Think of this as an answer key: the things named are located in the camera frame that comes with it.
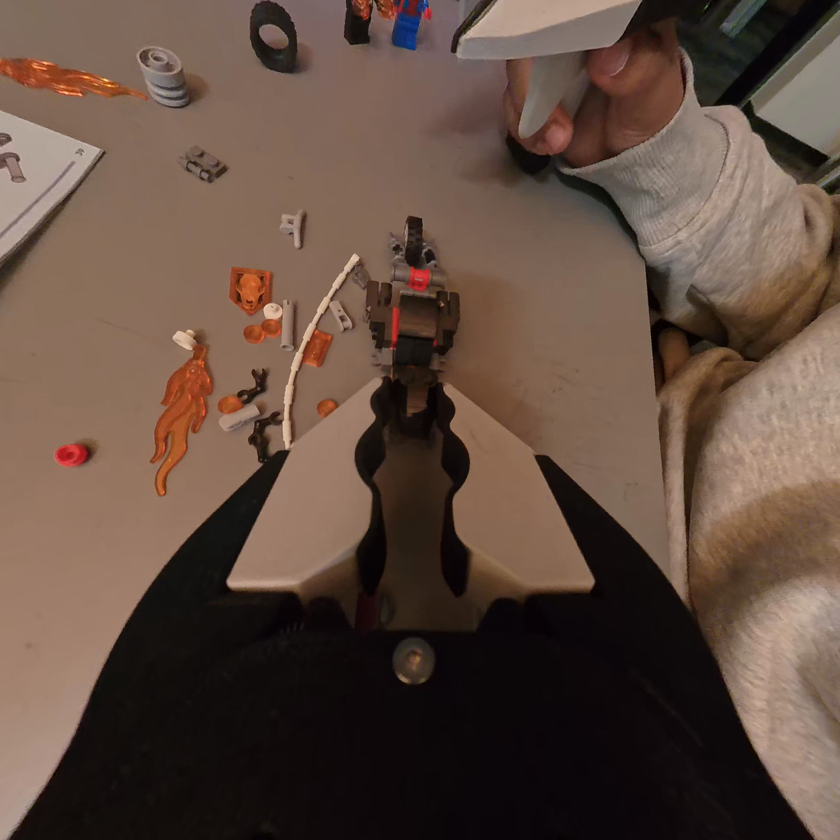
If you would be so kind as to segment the black lego motorcycle body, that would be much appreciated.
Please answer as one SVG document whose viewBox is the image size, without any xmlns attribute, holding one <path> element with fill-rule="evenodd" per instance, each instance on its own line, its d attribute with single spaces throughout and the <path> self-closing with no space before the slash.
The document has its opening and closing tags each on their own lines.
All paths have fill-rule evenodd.
<svg viewBox="0 0 840 840">
<path fill-rule="evenodd" d="M 428 437 L 459 328 L 459 294 L 430 280 L 369 280 L 364 320 L 373 342 L 371 362 L 392 383 L 392 423 L 406 437 Z"/>
</svg>

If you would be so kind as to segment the dark grey lego plate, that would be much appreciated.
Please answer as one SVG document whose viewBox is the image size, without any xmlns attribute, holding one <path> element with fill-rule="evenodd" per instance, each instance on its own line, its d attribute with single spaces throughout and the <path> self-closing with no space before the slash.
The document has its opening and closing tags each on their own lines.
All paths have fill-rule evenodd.
<svg viewBox="0 0 840 840">
<path fill-rule="evenodd" d="M 205 183 L 214 183 L 228 171 L 225 163 L 197 145 L 189 148 L 177 160 L 185 171 Z"/>
</svg>

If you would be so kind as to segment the flame head lego minifigure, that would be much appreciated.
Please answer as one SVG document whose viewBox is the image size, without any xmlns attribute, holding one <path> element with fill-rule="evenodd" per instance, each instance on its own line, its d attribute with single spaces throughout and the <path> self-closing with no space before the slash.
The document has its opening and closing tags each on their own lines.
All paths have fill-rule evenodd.
<svg viewBox="0 0 840 840">
<path fill-rule="evenodd" d="M 381 17 L 393 20 L 396 16 L 393 1 L 346 1 L 343 36 L 351 46 L 370 43 L 371 16 L 376 11 Z"/>
</svg>

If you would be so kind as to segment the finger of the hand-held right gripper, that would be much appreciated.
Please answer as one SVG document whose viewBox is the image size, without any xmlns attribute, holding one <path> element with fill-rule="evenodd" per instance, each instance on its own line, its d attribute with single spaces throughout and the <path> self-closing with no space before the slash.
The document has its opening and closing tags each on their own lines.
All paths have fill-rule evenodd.
<svg viewBox="0 0 840 840">
<path fill-rule="evenodd" d="M 611 46 L 640 1 L 463 2 L 451 42 L 458 58 L 511 60 Z"/>
</svg>

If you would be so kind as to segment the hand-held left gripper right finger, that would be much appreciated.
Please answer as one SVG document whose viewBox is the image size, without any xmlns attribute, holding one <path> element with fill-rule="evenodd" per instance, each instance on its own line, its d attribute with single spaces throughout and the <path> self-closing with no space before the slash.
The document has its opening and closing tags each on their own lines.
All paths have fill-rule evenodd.
<svg viewBox="0 0 840 840">
<path fill-rule="evenodd" d="M 481 610 L 589 592 L 593 575 L 532 449 L 450 384 L 437 389 L 437 429 L 451 482 L 440 543 L 449 590 Z"/>
</svg>

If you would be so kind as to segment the person's right forearm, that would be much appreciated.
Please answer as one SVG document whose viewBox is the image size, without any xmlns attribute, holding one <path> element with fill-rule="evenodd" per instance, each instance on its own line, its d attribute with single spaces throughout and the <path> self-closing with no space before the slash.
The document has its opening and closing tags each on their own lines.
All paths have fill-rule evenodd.
<svg viewBox="0 0 840 840">
<path fill-rule="evenodd" d="M 686 93 L 656 135 L 573 169 L 614 201 L 666 321 L 759 361 L 838 303 L 838 196 L 782 170 L 731 106 Z"/>
</svg>

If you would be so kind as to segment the red blue lego minifigure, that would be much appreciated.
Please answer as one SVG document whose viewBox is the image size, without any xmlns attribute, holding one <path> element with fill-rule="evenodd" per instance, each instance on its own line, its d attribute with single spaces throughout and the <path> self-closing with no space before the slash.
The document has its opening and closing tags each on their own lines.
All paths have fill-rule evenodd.
<svg viewBox="0 0 840 840">
<path fill-rule="evenodd" d="M 394 1 L 392 45 L 415 51 L 421 22 L 432 17 L 428 1 Z"/>
</svg>

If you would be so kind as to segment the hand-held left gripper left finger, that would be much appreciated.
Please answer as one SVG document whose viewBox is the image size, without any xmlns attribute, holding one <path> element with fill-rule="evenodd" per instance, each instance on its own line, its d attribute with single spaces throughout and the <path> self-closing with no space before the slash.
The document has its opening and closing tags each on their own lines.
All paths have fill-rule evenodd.
<svg viewBox="0 0 840 840">
<path fill-rule="evenodd" d="M 389 381 L 376 378 L 304 434 L 285 459 L 234 568 L 235 592 L 290 592 L 353 606 L 385 567 L 382 498 Z"/>
</svg>

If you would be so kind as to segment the black lego tyre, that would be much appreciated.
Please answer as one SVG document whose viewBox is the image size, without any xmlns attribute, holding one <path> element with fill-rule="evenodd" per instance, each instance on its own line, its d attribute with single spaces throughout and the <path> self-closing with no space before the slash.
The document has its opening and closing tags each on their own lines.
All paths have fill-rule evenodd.
<svg viewBox="0 0 840 840">
<path fill-rule="evenodd" d="M 284 47 L 272 47 L 261 37 L 264 26 L 275 26 L 286 37 Z M 298 59 L 298 33 L 287 10 L 276 2 L 261 1 L 253 6 L 248 21 L 251 47 L 263 67 L 282 73 L 296 69 Z"/>
</svg>

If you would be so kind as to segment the thin orange lego flame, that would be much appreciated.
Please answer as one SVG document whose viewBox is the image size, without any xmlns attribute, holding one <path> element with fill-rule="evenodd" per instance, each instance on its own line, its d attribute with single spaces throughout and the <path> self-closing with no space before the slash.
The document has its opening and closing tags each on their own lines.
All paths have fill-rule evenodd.
<svg viewBox="0 0 840 840">
<path fill-rule="evenodd" d="M 141 91 L 117 81 L 41 59 L 1 58 L 1 76 L 25 88 L 53 91 L 72 98 L 83 98 L 91 93 L 104 98 L 132 97 L 148 100 L 148 96 Z"/>
</svg>

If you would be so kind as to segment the person's right hand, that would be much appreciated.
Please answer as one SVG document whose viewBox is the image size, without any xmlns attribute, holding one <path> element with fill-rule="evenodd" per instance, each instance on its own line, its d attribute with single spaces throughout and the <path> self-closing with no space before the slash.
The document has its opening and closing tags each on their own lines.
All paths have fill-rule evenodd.
<svg viewBox="0 0 840 840">
<path fill-rule="evenodd" d="M 677 114 L 685 96 L 676 20 L 640 28 L 586 53 L 590 84 L 571 117 L 561 104 L 532 136 L 518 133 L 532 75 L 531 59 L 506 63 L 503 108 L 507 129 L 528 152 L 561 155 L 573 168 L 593 165 L 642 144 Z"/>
</svg>

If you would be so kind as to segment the grey lego wheel hub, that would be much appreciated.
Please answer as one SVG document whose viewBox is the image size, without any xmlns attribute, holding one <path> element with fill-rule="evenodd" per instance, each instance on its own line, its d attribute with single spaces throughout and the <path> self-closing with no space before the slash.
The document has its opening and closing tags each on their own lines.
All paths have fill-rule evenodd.
<svg viewBox="0 0 840 840">
<path fill-rule="evenodd" d="M 162 106 L 180 109 L 190 103 L 186 75 L 178 56 L 159 46 L 146 46 L 136 54 L 150 97 Z"/>
</svg>

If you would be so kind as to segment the large orange lego flame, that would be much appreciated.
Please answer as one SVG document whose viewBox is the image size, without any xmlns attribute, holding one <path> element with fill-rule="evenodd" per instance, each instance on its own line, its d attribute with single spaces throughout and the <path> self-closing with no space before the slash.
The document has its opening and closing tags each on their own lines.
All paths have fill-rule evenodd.
<svg viewBox="0 0 840 840">
<path fill-rule="evenodd" d="M 196 343 L 192 356 L 169 378 L 161 400 L 164 411 L 154 427 L 150 462 L 159 465 L 154 477 L 159 497 L 165 496 L 167 478 L 187 452 L 189 435 L 200 431 L 213 389 L 207 370 L 207 347 Z"/>
</svg>

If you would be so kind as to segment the white instruction booklet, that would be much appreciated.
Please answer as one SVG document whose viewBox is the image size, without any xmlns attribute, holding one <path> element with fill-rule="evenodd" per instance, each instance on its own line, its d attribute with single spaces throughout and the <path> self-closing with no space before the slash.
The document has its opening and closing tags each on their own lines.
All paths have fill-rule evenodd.
<svg viewBox="0 0 840 840">
<path fill-rule="evenodd" d="M 1 262 L 75 192 L 103 156 L 89 143 L 1 112 Z"/>
</svg>

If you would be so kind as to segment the orange transparent lego slope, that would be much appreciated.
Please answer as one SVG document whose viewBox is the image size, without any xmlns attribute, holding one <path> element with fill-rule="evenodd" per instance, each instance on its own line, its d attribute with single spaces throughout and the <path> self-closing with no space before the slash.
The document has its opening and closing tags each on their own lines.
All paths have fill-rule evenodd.
<svg viewBox="0 0 840 840">
<path fill-rule="evenodd" d="M 270 270 L 233 267 L 230 270 L 228 297 L 245 315 L 253 317 L 272 302 Z"/>
</svg>

